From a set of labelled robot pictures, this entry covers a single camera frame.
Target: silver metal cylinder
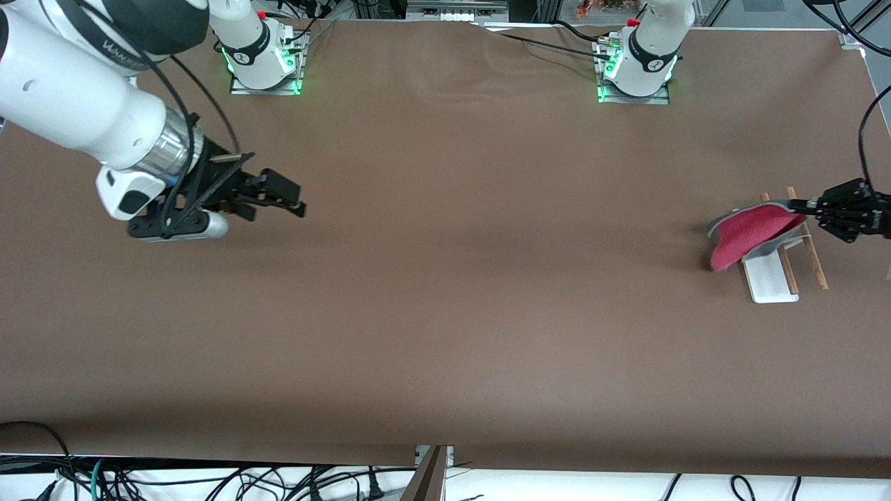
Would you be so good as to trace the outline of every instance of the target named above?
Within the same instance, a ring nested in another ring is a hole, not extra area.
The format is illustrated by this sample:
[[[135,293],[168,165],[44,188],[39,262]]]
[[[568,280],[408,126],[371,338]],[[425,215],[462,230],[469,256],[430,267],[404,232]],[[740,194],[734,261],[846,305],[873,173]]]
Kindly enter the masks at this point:
[[[168,185],[173,185],[185,163],[185,156],[189,151],[189,133],[185,118],[179,112],[167,107],[167,120],[164,130],[158,137],[158,141],[130,170],[139,170],[162,179]],[[201,156],[201,148],[204,146],[204,134],[201,128],[193,129],[195,143],[192,152],[192,164],[189,170],[195,166]]]

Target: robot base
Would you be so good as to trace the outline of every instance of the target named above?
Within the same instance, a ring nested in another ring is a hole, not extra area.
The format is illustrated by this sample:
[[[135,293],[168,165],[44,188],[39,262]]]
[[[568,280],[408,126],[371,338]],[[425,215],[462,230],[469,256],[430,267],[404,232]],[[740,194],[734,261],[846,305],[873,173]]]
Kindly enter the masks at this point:
[[[293,28],[285,25],[287,30],[291,30],[288,36],[293,34]],[[284,48],[290,49],[294,54],[286,57],[288,63],[293,62],[295,70],[293,73],[284,78],[278,85],[267,89],[252,89],[244,86],[235,76],[229,84],[229,94],[240,95],[300,95],[303,91],[303,73],[307,67],[307,48],[309,47],[310,33],[304,33],[297,40]]]
[[[591,48],[594,53],[609,54],[603,46],[597,42],[591,42]],[[668,104],[668,84],[662,84],[662,87],[653,94],[643,97],[625,94],[618,90],[616,84],[604,77],[608,61],[594,59],[594,72],[597,74],[597,101],[599,103],[623,103],[623,104]]]

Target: white floor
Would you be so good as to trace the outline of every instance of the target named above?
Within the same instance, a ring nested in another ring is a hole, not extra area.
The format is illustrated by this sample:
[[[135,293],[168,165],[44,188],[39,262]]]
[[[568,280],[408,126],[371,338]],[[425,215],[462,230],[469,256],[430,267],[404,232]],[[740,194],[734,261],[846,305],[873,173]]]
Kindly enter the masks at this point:
[[[342,468],[339,471],[364,471],[365,468]],[[175,481],[225,477],[233,470],[167,470],[136,472],[134,480]],[[266,470],[256,470],[257,474]],[[307,468],[281,470],[287,483],[293,483],[308,472]],[[384,491],[404,488],[411,478],[410,472],[382,473],[378,475]],[[445,501],[466,501],[482,495],[480,501],[660,501],[665,495],[670,474],[655,473],[596,473],[596,472],[523,472],[451,469],[446,481]],[[747,477],[755,491],[757,501],[788,501],[793,479],[791,477]],[[50,473],[0,476],[0,501],[33,499],[54,479]],[[683,475],[671,496],[671,501],[735,501],[730,490],[730,475]],[[364,495],[368,493],[368,481],[360,479]],[[140,490],[148,501],[203,501],[216,486],[216,482],[183,486],[142,486]],[[217,501],[233,501],[239,482],[234,481],[224,489]],[[81,489],[80,499],[88,501],[89,493]],[[345,480],[336,486],[323,489],[325,501],[352,501],[356,499],[356,484]],[[743,492],[745,501],[748,493]],[[71,484],[60,482],[52,501],[73,499]],[[798,493],[798,501],[891,501],[891,480],[853,480],[804,478]],[[274,501],[273,494],[252,489],[244,501]]]

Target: wooden stick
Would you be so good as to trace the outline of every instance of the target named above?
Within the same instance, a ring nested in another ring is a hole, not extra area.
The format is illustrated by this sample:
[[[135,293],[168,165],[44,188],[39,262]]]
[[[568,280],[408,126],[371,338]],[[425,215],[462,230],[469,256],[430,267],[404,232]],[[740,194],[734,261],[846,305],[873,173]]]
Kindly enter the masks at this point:
[[[789,198],[798,198],[795,195],[795,188],[786,186],[786,193]],[[807,223],[801,225],[801,235],[805,238],[805,247],[807,248],[807,257],[811,259],[811,268],[813,275],[817,277],[817,283],[820,285],[821,291],[828,291],[830,285],[826,282],[826,275],[823,274],[823,266],[820,264],[820,257],[817,256],[817,248],[813,246],[813,238],[811,238],[811,230],[807,228]]]
[[[769,201],[771,199],[771,195],[767,193],[761,193],[761,201]],[[789,286],[790,294],[798,294],[798,282],[795,280],[795,274],[792,273],[792,263],[789,262],[789,254],[786,252],[785,246],[780,246],[777,249],[777,253],[780,254],[780,263],[782,263],[782,271],[786,274],[786,284]]]

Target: black cable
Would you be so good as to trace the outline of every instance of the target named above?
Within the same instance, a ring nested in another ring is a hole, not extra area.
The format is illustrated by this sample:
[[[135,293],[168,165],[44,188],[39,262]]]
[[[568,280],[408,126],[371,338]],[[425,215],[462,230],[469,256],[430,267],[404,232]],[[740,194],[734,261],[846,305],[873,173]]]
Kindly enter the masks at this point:
[[[120,472],[115,472],[114,482],[115,482],[116,486],[117,486],[119,475],[120,475]],[[99,476],[96,478],[96,487],[98,487],[99,492],[102,493],[102,495],[99,496],[100,499],[107,499],[109,501],[114,500],[115,497],[111,494],[111,489],[109,489],[108,479],[105,478],[105,472],[99,471]]]
[[[207,483],[207,482],[219,482],[225,480],[225,477],[216,477],[213,479],[195,479],[195,480],[175,480],[170,482],[154,482],[147,480],[133,480],[127,477],[130,483],[139,484],[139,485],[152,485],[152,486],[171,486],[171,485],[187,485],[193,483]]]
[[[870,107],[866,109],[866,112],[863,114],[863,119],[860,121],[860,130],[857,131],[857,150],[860,153],[860,167],[863,170],[863,179],[866,180],[866,185],[869,187],[872,187],[872,179],[870,178],[870,168],[866,165],[866,150],[863,146],[863,131],[866,130],[866,123],[869,121],[872,111],[876,109],[876,106],[879,105],[882,98],[889,92],[891,92],[891,86],[885,87],[885,90],[880,92],[879,95],[872,100]]]
[[[139,488],[136,485],[133,485],[127,476],[125,475],[122,479],[123,481],[120,484],[124,487],[124,490],[127,492],[127,497],[132,501],[147,501],[143,497],[143,493],[139,491]]]
[[[121,495],[120,495],[120,483],[118,482],[118,477],[117,477],[117,476],[115,476],[114,493],[115,493],[115,496],[118,497],[118,499],[121,499]]]
[[[517,37],[516,35],[508,35],[507,33],[502,33],[501,31],[499,31],[498,34],[501,35],[502,37],[513,38],[514,40],[519,40],[520,42],[528,42],[530,44],[541,45],[542,47],[550,47],[551,49],[557,49],[559,51],[565,51],[568,53],[582,54],[582,55],[586,55],[588,57],[593,57],[594,59],[603,59],[604,61],[609,59],[609,56],[607,56],[606,54],[602,54],[602,53],[592,53],[592,52],[587,52],[587,51],[580,51],[578,49],[570,49],[569,47],[548,44],[547,42],[540,42],[538,40],[533,40],[532,38],[524,38],[524,37]]]
[[[309,22],[309,24],[307,24],[307,27],[303,29],[303,31],[299,32],[297,35],[294,35],[294,36],[291,37],[291,38],[287,38],[287,39],[285,39],[284,43],[285,43],[285,44],[289,44],[289,43],[293,42],[294,40],[297,40],[298,38],[303,37],[303,36],[309,31],[309,29],[311,29],[311,28],[313,27],[313,24],[314,24],[316,21],[318,21],[319,19],[320,19],[320,18],[313,18],[313,19]]]
[[[223,111],[223,107],[220,106],[220,103],[214,97],[213,94],[210,93],[208,88],[204,85],[203,82],[192,73],[192,70],[189,70],[189,67],[186,66],[182,61],[179,60],[178,57],[171,55],[170,59],[176,63],[176,66],[179,66],[183,72],[188,75],[189,79],[194,82],[205,97],[208,98],[210,104],[214,107],[214,110],[217,111],[217,115],[219,115],[220,119],[223,121],[223,125],[225,125],[225,131],[229,134],[229,139],[232,141],[232,146],[235,148],[235,153],[241,153],[241,143],[238,141],[238,136],[235,134],[235,128],[232,126],[232,121],[229,120],[229,117],[226,116],[225,111]]]
[[[238,489],[238,493],[235,495],[236,501],[241,501],[244,498],[244,495],[247,494],[248,490],[250,490],[251,488],[254,488],[254,487],[272,494],[275,497],[275,501],[280,501],[278,494],[276,494],[274,491],[272,491],[269,488],[258,485],[259,482],[262,481],[266,477],[266,475],[268,475],[272,472],[275,472],[275,470],[277,470],[277,469],[278,469],[278,466],[274,466],[274,467],[270,468],[268,472],[263,473],[262,475],[260,475],[258,477],[254,477],[253,475],[250,475],[249,473],[239,475],[239,479],[241,480],[241,486]],[[248,484],[245,484],[244,483],[245,476],[252,479],[252,481],[249,482]]]
[[[859,31],[854,29],[854,26],[851,25],[851,21],[845,16],[845,12],[842,11],[841,3],[839,0],[832,0],[832,8],[835,10],[836,16],[838,17],[838,21],[841,22],[841,26],[839,26],[835,21],[829,18],[826,14],[820,12],[819,9],[813,4],[811,4],[808,0],[802,0],[805,3],[805,6],[810,9],[811,12],[816,14],[820,19],[826,21],[832,28],[841,33],[846,33],[853,37],[855,40],[865,45],[872,51],[876,53],[880,53],[884,56],[891,57],[891,49],[882,47],[880,45],[873,44],[870,40],[864,37]]]
[[[829,16],[827,16],[826,14],[824,14],[823,12],[821,12],[820,9],[818,9],[818,8],[816,7],[816,5],[811,4],[811,3],[808,2],[807,0],[803,0],[803,1],[804,1],[804,3],[805,3],[805,7],[807,7],[808,9],[810,9],[811,12],[813,12],[814,14],[816,14],[816,16],[817,16],[818,18],[820,18],[820,19],[826,21],[826,23],[829,24],[829,25],[830,25],[832,28],[834,28],[836,31],[840,31],[840,32],[842,32],[842,33],[845,33],[845,29],[844,29],[844,28],[842,28],[841,26],[838,25],[838,23],[836,23],[835,21],[833,21],[832,19],[830,19]]]
[[[368,501],[377,501],[384,497],[384,491],[380,489],[378,476],[374,472],[374,468],[368,467]]]
[[[792,488],[792,496],[789,498],[789,501],[797,501],[798,500],[798,490],[801,489],[801,477],[795,478],[795,485]]]
[[[61,452],[65,455],[65,462],[68,465],[69,472],[71,476],[74,477],[78,474],[78,471],[74,469],[74,463],[71,462],[71,452],[68,450],[68,446],[65,445],[65,440],[61,439],[61,435],[56,432],[50,425],[44,423],[38,423],[37,421],[6,421],[4,423],[0,423],[0,428],[6,428],[9,426],[30,426],[32,428],[38,428],[40,430],[46,431],[49,433],[53,440],[56,441],[56,444],[59,445]],[[78,486],[74,486],[74,501],[78,501],[80,489]]]
[[[296,497],[301,490],[306,489],[313,482],[315,482],[315,479],[333,469],[333,466],[313,466],[313,469],[310,470],[309,473],[303,477],[303,479],[297,482],[297,484],[293,487],[293,489],[291,489],[291,492],[283,499],[283,501],[291,501],[291,499]]]
[[[674,486],[677,485],[677,481],[681,479],[681,474],[677,473],[673,479],[671,479],[671,483],[668,484],[668,490],[664,497],[662,497],[662,501],[668,501],[671,499],[671,495],[674,492]]]
[[[294,5],[291,5],[287,0],[282,0],[282,3],[288,5],[288,8],[291,12],[294,12],[294,19],[300,19],[300,14],[297,12],[297,9],[294,8]]]
[[[458,473],[456,473],[456,474],[454,474],[454,475],[445,477],[445,479],[446,479],[446,480],[451,480],[451,479],[453,479],[453,478],[455,478],[455,477],[460,477],[460,476],[462,476],[463,474],[465,474],[465,473],[470,473],[470,472],[472,472],[472,471],[473,471],[473,468],[468,468],[467,470],[465,470],[465,471],[463,471],[463,472],[458,472]]]
[[[847,30],[847,33],[851,37],[854,37],[855,40],[863,45],[866,45],[873,51],[884,56],[891,57],[891,49],[886,49],[885,47],[873,44],[871,41],[867,40],[863,35],[861,35],[859,31],[854,29],[853,26],[851,26],[851,21],[848,20],[848,18],[845,16],[845,13],[841,10],[841,4],[838,0],[832,0],[832,7],[835,9],[836,16],[838,16],[838,21],[841,22],[841,25],[845,27],[845,30]]]
[[[113,29],[115,33],[118,34],[125,42],[127,42],[131,47],[133,47],[140,56],[143,58],[143,62],[145,62],[151,71],[158,76],[158,79],[164,84],[164,87],[167,88],[168,92],[171,96],[173,96],[173,100],[176,102],[176,106],[179,108],[180,113],[183,114],[183,119],[185,119],[186,128],[188,129],[189,135],[189,145],[186,150],[185,161],[183,162],[183,166],[179,170],[179,174],[176,176],[176,182],[170,188],[170,193],[167,198],[164,200],[164,205],[161,208],[161,221],[163,224],[167,224],[167,221],[170,219],[170,212],[176,206],[176,197],[179,195],[180,190],[183,188],[183,181],[185,180],[185,175],[189,173],[189,167],[192,166],[192,156],[195,153],[195,131],[194,124],[192,123],[192,119],[189,116],[189,111],[185,107],[185,102],[183,98],[180,97],[179,93],[174,88],[173,84],[170,83],[170,80],[167,78],[167,75],[164,74],[163,71],[158,67],[158,65],[151,60],[149,55],[139,47],[139,45],[134,44],[132,40],[130,40],[127,35],[121,32],[121,30],[115,26],[114,22],[111,21],[108,17],[105,16],[99,9],[96,9],[92,5],[88,4],[85,0],[74,0],[74,2],[81,8],[90,11],[93,15],[102,20],[109,28]],[[168,234],[168,230],[165,228],[161,231],[161,235],[164,236]]]
[[[748,489],[749,499],[745,499],[740,495],[740,492],[736,489],[736,480],[742,480],[742,483],[746,484],[746,489]],[[752,484],[748,483],[748,479],[742,475],[733,475],[730,478],[730,490],[733,491],[733,495],[736,496],[739,501],[756,501],[755,500],[755,491],[752,490]]]
[[[390,9],[393,9],[393,15],[396,19],[405,19],[405,8],[402,6],[402,0],[390,0]]]
[[[359,485],[359,479],[353,479],[356,481],[356,501],[362,501],[362,488]]]
[[[279,478],[279,482],[282,486],[281,487],[282,497],[287,496],[288,495],[288,486],[285,484],[284,477],[282,477],[282,474],[278,472],[278,468],[273,468],[273,472],[275,473],[275,476]]]
[[[281,474],[281,473],[278,473],[277,471],[274,472],[274,473],[275,473],[275,475],[279,478],[279,481],[277,481],[277,482],[274,481],[274,480],[268,480],[268,479],[260,478],[260,477],[258,477],[258,476],[256,476],[256,475],[253,475],[252,473],[249,473],[249,472],[245,472],[245,473],[243,474],[243,476],[248,477],[248,478],[251,478],[251,479],[254,479],[254,480],[257,480],[257,481],[259,481],[260,483],[265,483],[266,485],[270,485],[270,486],[273,486],[273,487],[277,487],[277,488],[279,488],[279,489],[282,489],[282,490],[284,491],[284,492],[283,492],[283,495],[286,495],[286,494],[288,493],[289,490],[293,489],[293,486],[288,486],[288,482],[285,481],[285,479],[284,479],[284,477],[282,477],[282,474]]]
[[[581,31],[577,30],[575,26],[573,26],[563,20],[559,20],[559,19],[555,19],[555,20],[551,21],[551,24],[560,25],[563,28],[568,29],[576,37],[579,37],[583,40],[587,40],[589,42],[596,42],[598,38],[605,37],[609,34],[609,32],[606,32],[603,35],[598,35],[597,37],[590,37],[590,36],[586,35],[585,33],[582,33]]]
[[[379,470],[375,470],[374,472],[375,473],[389,473],[389,472],[414,472],[414,471],[416,471],[415,468],[381,468]],[[332,475],[329,478],[319,479],[319,483],[316,484],[316,488],[324,489],[324,488],[329,487],[329,486],[336,484],[338,482],[342,482],[342,481],[348,480],[348,479],[354,479],[356,477],[364,477],[365,475],[368,475],[368,474],[369,474],[369,472],[357,472],[357,473],[341,472],[341,473],[337,473],[335,475]],[[340,475],[344,475],[344,477],[340,478],[340,479],[332,480],[332,481],[327,481],[329,479],[339,477]],[[302,499],[307,498],[310,494],[311,494],[311,492],[307,492],[306,494],[304,494],[300,497],[297,497],[297,499],[295,499],[294,501],[301,501]]]
[[[46,486],[46,489],[44,489],[39,495],[37,495],[35,501],[50,501],[50,497],[53,496],[53,490],[55,489],[57,483],[59,483],[58,480],[53,480],[52,482],[50,482],[50,485]]]
[[[230,474],[228,477],[222,479],[220,483],[218,483],[212,490],[210,490],[208,496],[204,498],[204,501],[214,501],[215,499],[217,499],[217,496],[220,495],[220,492],[223,492],[223,488],[225,488],[225,486],[229,482],[234,480],[235,477],[239,476],[245,470],[246,468],[239,468],[238,470],[232,472],[232,474]]]

